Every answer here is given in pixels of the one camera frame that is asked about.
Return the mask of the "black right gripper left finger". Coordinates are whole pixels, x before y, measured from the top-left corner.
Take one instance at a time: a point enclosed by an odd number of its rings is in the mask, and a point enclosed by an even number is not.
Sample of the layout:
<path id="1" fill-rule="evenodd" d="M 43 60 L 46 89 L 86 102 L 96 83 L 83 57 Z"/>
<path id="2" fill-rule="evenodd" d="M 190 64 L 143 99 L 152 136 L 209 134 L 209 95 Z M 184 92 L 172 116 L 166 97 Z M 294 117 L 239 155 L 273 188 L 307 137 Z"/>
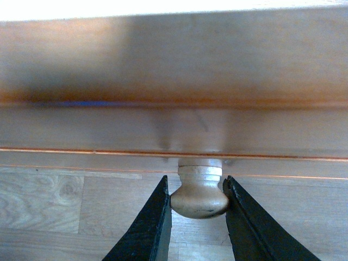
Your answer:
<path id="1" fill-rule="evenodd" d="M 164 175 L 128 231 L 104 260 L 168 260 L 172 215 Z"/>

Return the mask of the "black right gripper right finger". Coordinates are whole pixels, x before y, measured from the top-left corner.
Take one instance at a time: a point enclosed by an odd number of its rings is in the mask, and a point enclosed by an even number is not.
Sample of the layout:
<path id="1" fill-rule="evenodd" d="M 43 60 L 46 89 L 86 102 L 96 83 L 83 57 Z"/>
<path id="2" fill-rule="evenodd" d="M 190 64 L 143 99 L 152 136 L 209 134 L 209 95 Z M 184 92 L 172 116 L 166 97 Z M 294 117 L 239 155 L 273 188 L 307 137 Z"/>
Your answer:
<path id="1" fill-rule="evenodd" d="M 232 176 L 226 224 L 235 260 L 319 260 L 292 237 Z"/>

